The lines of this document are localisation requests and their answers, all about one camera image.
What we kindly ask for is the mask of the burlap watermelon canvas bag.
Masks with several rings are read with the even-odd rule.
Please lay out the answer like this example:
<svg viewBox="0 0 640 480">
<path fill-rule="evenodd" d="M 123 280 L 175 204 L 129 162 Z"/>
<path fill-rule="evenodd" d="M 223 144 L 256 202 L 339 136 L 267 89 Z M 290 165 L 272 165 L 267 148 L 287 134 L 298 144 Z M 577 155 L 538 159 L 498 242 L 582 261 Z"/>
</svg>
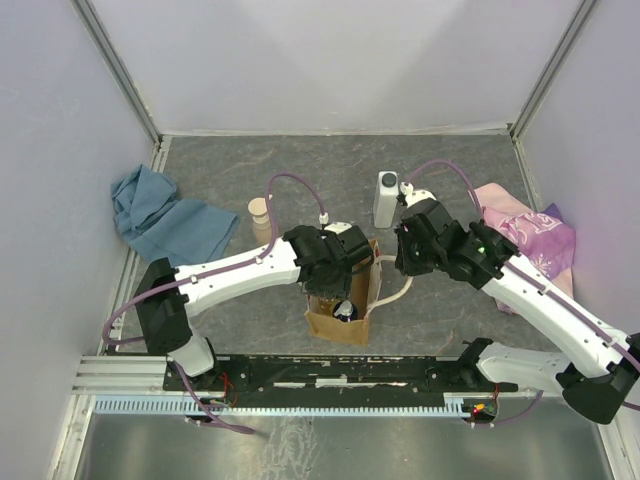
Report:
<svg viewBox="0 0 640 480">
<path fill-rule="evenodd" d="M 311 336 L 334 343 L 365 346 L 369 340 L 369 329 L 372 312 L 382 306 L 399 300 L 410 289 L 413 278 L 407 277 L 403 287 L 393 295 L 380 297 L 383 263 L 394 262 L 394 255 L 385 255 L 381 252 L 377 239 L 369 241 L 373 250 L 373 263 L 369 266 L 360 262 L 364 271 L 357 274 L 351 281 L 351 289 L 346 300 L 350 300 L 358 308 L 358 319 L 349 323 L 342 322 L 332 316 L 323 316 L 317 313 L 318 299 L 322 297 L 308 296 L 307 309 L 304 314 Z"/>
</svg>

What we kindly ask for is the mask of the blue cloth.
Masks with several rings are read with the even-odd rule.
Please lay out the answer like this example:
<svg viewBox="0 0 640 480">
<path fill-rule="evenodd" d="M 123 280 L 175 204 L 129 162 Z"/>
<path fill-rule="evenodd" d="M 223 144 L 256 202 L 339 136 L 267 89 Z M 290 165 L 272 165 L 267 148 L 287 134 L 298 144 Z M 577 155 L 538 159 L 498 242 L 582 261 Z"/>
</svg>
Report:
<svg viewBox="0 0 640 480">
<path fill-rule="evenodd" d="M 183 198 L 163 173 L 140 165 L 110 187 L 115 228 L 143 260 L 166 258 L 174 267 L 220 259 L 234 235 L 237 214 Z"/>
</svg>

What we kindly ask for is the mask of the amber liquid bottle white cap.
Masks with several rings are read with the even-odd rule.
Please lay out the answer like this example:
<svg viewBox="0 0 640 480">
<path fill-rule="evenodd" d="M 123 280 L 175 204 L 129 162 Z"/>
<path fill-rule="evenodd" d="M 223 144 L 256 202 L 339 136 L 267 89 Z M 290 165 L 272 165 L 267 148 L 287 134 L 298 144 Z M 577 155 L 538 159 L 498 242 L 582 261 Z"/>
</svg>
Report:
<svg viewBox="0 0 640 480">
<path fill-rule="evenodd" d="M 323 316 L 332 316 L 335 303 L 335 299 L 319 298 L 317 313 Z"/>
</svg>

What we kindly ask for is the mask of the pink cloth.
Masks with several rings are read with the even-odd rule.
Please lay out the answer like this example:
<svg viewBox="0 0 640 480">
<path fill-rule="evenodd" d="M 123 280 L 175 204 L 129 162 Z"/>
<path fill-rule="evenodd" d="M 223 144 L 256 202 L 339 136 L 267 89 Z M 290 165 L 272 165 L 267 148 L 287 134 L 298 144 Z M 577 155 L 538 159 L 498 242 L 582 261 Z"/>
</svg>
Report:
<svg viewBox="0 0 640 480">
<path fill-rule="evenodd" d="M 503 234 L 553 284 L 574 296 L 576 232 L 551 204 L 536 212 L 496 183 L 475 190 L 485 223 Z"/>
</svg>

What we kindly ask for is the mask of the aluminium corner post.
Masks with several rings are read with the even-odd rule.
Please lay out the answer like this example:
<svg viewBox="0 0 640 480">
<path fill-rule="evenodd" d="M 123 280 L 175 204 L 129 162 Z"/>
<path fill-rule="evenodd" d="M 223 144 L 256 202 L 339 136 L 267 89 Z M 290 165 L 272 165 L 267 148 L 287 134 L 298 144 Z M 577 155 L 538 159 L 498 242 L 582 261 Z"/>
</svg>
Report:
<svg viewBox="0 0 640 480">
<path fill-rule="evenodd" d="M 509 128 L 513 142 L 526 131 L 599 4 L 598 0 L 582 0 L 578 3 L 520 113 Z"/>
<path fill-rule="evenodd" d="M 71 5 L 91 36 L 95 46 L 111 72 L 125 100 L 131 107 L 146 135 L 154 144 L 160 144 L 163 134 L 156 126 L 125 63 L 114 47 L 110 35 L 92 1 L 71 0 Z"/>
</svg>

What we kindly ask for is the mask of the left aluminium corner post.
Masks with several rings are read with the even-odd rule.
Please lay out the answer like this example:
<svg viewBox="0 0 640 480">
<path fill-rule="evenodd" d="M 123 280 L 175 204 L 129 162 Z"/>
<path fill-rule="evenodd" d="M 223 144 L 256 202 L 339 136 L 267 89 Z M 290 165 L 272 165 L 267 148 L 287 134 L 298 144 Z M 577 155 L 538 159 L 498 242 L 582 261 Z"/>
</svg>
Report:
<svg viewBox="0 0 640 480">
<path fill-rule="evenodd" d="M 125 100 L 131 107 L 146 135 L 154 144 L 160 144 L 163 134 L 156 126 L 125 63 L 114 47 L 110 35 L 92 1 L 71 0 L 71 5 L 91 36 L 95 46 L 111 72 Z"/>
</svg>

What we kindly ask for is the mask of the right aluminium corner post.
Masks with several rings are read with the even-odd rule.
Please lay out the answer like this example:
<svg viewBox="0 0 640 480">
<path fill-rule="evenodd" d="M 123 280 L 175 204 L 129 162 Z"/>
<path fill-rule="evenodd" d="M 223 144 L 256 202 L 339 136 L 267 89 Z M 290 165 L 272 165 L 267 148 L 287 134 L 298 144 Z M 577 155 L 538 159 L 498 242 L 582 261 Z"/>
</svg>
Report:
<svg viewBox="0 0 640 480">
<path fill-rule="evenodd" d="M 598 0 L 582 0 L 578 3 L 520 113 L 509 128 L 513 142 L 526 131 L 599 4 Z"/>
</svg>

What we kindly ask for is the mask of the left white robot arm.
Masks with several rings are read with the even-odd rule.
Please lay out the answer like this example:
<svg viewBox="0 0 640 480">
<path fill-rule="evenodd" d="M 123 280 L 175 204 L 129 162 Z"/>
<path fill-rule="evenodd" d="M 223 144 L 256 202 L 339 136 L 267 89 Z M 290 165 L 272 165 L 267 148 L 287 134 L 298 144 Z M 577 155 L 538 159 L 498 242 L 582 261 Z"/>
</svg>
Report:
<svg viewBox="0 0 640 480">
<path fill-rule="evenodd" d="M 331 223 L 297 226 L 265 245 L 232 257 L 174 267 L 153 261 L 138 285 L 136 304 L 147 353 L 176 361 L 199 390 L 215 387 L 221 368 L 210 341 L 191 319 L 224 301 L 266 288 L 299 284 L 311 296 L 346 300 L 352 278 L 373 265 L 376 254 L 360 227 Z"/>
</svg>

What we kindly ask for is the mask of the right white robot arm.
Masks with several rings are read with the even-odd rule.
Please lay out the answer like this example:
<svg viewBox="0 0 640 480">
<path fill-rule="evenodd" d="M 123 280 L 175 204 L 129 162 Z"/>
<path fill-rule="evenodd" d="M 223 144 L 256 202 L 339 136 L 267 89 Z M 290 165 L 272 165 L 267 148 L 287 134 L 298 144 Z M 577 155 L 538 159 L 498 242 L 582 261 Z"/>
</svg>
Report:
<svg viewBox="0 0 640 480">
<path fill-rule="evenodd" d="M 484 221 L 467 228 L 427 190 L 403 182 L 395 228 L 396 268 L 433 271 L 507 304 L 557 348 L 557 354 L 476 339 L 458 360 L 459 382 L 478 391 L 490 382 L 557 393 L 584 418 L 607 425 L 639 380 L 639 337 L 612 327 L 540 273 L 516 245 Z"/>
</svg>

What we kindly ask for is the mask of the beige pump lotion bottle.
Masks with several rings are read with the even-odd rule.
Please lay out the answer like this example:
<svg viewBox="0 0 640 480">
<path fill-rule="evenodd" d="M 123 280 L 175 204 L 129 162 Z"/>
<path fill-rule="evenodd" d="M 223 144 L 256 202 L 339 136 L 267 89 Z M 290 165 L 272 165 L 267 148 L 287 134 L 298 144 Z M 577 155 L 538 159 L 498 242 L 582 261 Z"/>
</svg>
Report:
<svg viewBox="0 0 640 480">
<path fill-rule="evenodd" d="M 259 245 L 270 242 L 272 235 L 271 221 L 263 197 L 252 199 L 247 206 L 252 219 L 252 231 Z"/>
</svg>

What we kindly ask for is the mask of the aluminium frame rail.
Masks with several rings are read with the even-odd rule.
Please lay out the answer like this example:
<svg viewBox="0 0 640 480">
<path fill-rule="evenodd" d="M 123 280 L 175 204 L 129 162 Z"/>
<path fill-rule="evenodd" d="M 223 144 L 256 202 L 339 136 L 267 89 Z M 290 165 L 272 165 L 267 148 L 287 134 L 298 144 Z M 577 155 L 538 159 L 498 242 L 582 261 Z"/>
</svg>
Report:
<svg viewBox="0 0 640 480">
<path fill-rule="evenodd" d="M 500 378 L 502 390 L 560 393 L 556 374 L 568 358 L 556 352 L 503 348 L 486 362 Z M 213 371 L 196 380 L 199 393 L 221 396 L 225 374 L 239 393 L 289 388 L 374 388 L 423 390 L 437 394 L 487 395 L 491 381 L 455 357 L 432 356 L 281 356 L 222 355 Z M 81 360 L 72 391 L 94 395 L 176 395 L 184 386 L 171 360 L 152 356 L 86 356 Z"/>
</svg>

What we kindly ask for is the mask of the white bottle grey cap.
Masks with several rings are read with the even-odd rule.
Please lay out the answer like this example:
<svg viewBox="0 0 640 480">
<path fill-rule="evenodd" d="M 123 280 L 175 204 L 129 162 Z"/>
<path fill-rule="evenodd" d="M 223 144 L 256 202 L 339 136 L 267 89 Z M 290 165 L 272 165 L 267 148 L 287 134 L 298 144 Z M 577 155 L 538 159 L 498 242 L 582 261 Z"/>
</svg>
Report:
<svg viewBox="0 0 640 480">
<path fill-rule="evenodd" d="M 373 221 L 376 229 L 388 229 L 392 226 L 397 196 L 399 195 L 399 181 L 394 171 L 380 171 L 378 173 L 373 203 Z"/>
</svg>

